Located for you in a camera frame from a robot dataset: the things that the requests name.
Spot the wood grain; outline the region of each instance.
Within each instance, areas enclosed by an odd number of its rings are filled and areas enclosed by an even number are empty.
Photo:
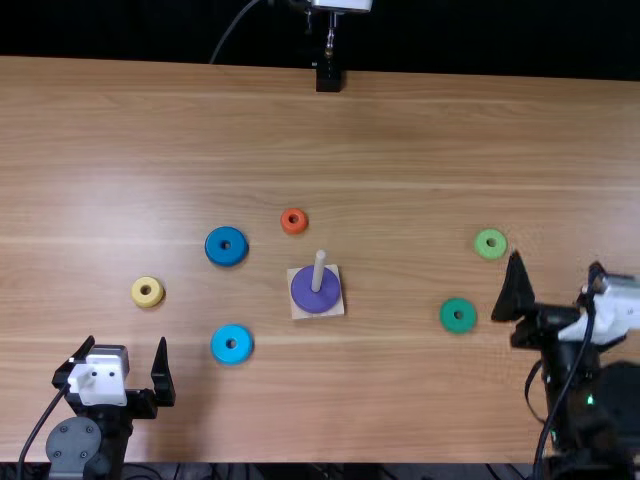
[[[536,355],[489,320],[521,250],[539,299],[572,301],[589,263],[640,272],[640,85],[0,59],[0,459],[15,460],[88,334],[129,347],[150,386],[161,335],[176,407],[138,421],[127,458],[162,461],[528,462],[539,426],[522,385]],[[304,209],[300,237],[280,213]],[[230,271],[203,252],[248,236]],[[347,315],[294,322],[286,270],[318,248],[340,266]],[[135,307],[153,275],[167,298]],[[473,333],[438,321],[473,301]],[[242,323],[252,359],[217,365],[209,338]],[[638,338],[615,357],[638,359]],[[544,411],[542,386],[534,404]],[[32,448],[44,459],[60,406]]]

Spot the small ring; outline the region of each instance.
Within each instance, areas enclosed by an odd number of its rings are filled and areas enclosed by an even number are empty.
[[[497,260],[507,251],[507,239],[494,228],[482,230],[473,242],[476,253],[487,260]]]
[[[251,332],[241,325],[225,325],[211,337],[211,353],[224,365],[245,362],[253,352]]]
[[[131,286],[131,299],[141,308],[155,307],[164,297],[164,287],[153,277],[140,277]]]
[[[289,235],[297,235],[306,230],[309,220],[299,208],[287,208],[280,216],[280,225]]]
[[[476,309],[464,298],[450,298],[440,307],[440,322],[451,333],[467,333],[476,324]]]

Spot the black cable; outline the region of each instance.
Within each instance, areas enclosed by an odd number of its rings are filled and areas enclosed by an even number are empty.
[[[158,477],[158,480],[162,480],[162,475],[160,475],[160,472],[158,472],[156,469],[151,468],[151,467],[147,467],[146,465],[141,465],[139,463],[125,463],[123,465],[124,467],[133,467],[133,468],[140,468],[142,470],[146,470],[148,472],[153,473],[156,477]]]
[[[512,463],[506,463],[505,465],[508,468],[510,468],[513,471],[513,473],[518,475],[518,477],[520,477],[522,480],[527,480],[527,478],[524,475],[522,475],[522,473],[520,473],[520,470],[518,470],[516,467],[514,467]]]
[[[542,427],[542,432],[540,432],[540,438],[538,439],[538,446],[536,447],[536,455],[535,460],[533,462],[533,479],[534,480],[543,480],[542,479],[542,456],[544,455],[544,446],[547,443],[547,437],[549,436],[549,432],[551,431],[551,425],[553,424],[556,415],[558,414],[558,410],[560,409],[560,405],[564,401],[564,398],[567,396],[567,392],[569,391],[569,387],[571,387],[571,382],[573,382],[573,378],[576,376],[576,371],[580,366],[580,362],[582,361],[582,357],[584,356],[584,352],[587,350],[587,346],[591,343],[591,337],[593,336],[593,326],[596,322],[596,310],[593,304],[593,295],[589,295],[587,297],[587,328],[584,332],[584,340],[582,340],[582,344],[580,345],[580,350],[578,350],[578,355],[576,356],[573,365],[571,366],[571,370],[569,371],[569,375],[567,376],[567,380],[564,382],[562,389],[560,390],[560,394],[556,398],[555,403],[553,404],[553,408],[549,412],[549,416],[547,420],[544,422],[544,427]]]
[[[227,40],[227,37],[229,36],[229,34],[233,31],[233,29],[236,27],[236,25],[242,19],[242,17],[244,17],[244,14],[247,13],[249,10],[251,10],[259,1],[260,0],[251,0],[249,3],[247,3],[244,6],[242,10],[240,10],[240,12],[238,12],[236,17],[231,21],[231,23],[227,27],[227,30],[225,30],[225,32],[222,34],[222,37],[220,37],[220,40],[218,40],[218,45],[216,45],[216,48],[213,51],[211,58],[209,59],[210,64],[216,63],[216,58],[218,57],[218,53],[220,53],[220,49],[222,48],[222,45],[224,44],[224,42]]]
[[[524,382],[524,399],[527,401],[527,407],[529,407],[529,411],[531,411],[531,414],[534,416],[534,418],[544,425],[544,420],[533,409],[533,405],[531,405],[531,402],[529,401],[529,390],[531,389],[531,383],[536,378],[536,374],[538,373],[538,370],[540,370],[540,367],[542,367],[542,360],[538,360],[533,364],[533,367],[531,367],[529,376]]]
[[[484,464],[485,467],[487,467],[487,470],[489,470],[489,473],[491,474],[491,476],[495,479],[495,480],[502,480],[498,474],[496,473],[496,471],[491,468],[491,465],[489,465],[488,463]]]
[[[382,473],[384,473],[387,476],[387,478],[390,478],[391,480],[398,480],[398,477],[396,477],[393,473],[391,473],[389,470],[387,470],[383,466],[380,466],[380,470],[382,471]]]
[[[69,390],[68,383],[65,384],[65,386],[58,391],[58,393],[56,393],[56,396],[53,397],[53,400],[51,400],[51,403],[49,404],[47,409],[44,411],[42,416],[40,417],[40,420],[38,420],[38,423],[36,423],[36,426],[33,427],[33,430],[31,431],[31,434],[27,438],[27,441],[25,442],[24,447],[22,447],[22,451],[20,452],[20,457],[18,458],[18,467],[16,469],[16,480],[22,480],[22,469],[24,468],[24,460],[27,457],[27,452],[29,451],[29,447],[31,447],[31,444],[36,439],[36,436],[38,435],[38,432],[42,428],[42,425],[44,425],[44,422],[47,421],[47,418],[49,418],[49,415],[51,415],[51,412],[53,412],[53,409],[56,408],[56,405],[58,404],[60,399],[66,395],[67,390]]]

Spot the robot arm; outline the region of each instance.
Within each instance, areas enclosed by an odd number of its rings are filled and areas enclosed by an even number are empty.
[[[167,342],[160,340],[151,369],[154,390],[126,389],[129,357],[123,345],[96,345],[92,336],[55,372],[52,384],[76,414],[49,434],[46,445],[51,480],[119,480],[133,420],[156,418],[172,407],[175,390]],[[39,425],[53,410],[52,403]],[[21,455],[24,461],[27,441]]]
[[[634,478],[633,455],[640,449],[635,406],[640,366],[616,362],[601,367],[600,353],[638,327],[639,293],[635,278],[610,275],[595,263],[575,305],[537,303],[520,255],[511,255],[492,319],[518,321],[511,345],[542,356],[550,415],[539,446],[544,447],[544,432],[550,430],[554,455],[543,461],[536,455],[534,480]],[[588,343],[587,307],[594,327]]]

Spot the dark blue ring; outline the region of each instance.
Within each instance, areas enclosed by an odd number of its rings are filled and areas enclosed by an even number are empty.
[[[249,244],[237,228],[218,227],[207,236],[204,251],[216,265],[233,267],[247,256]]]

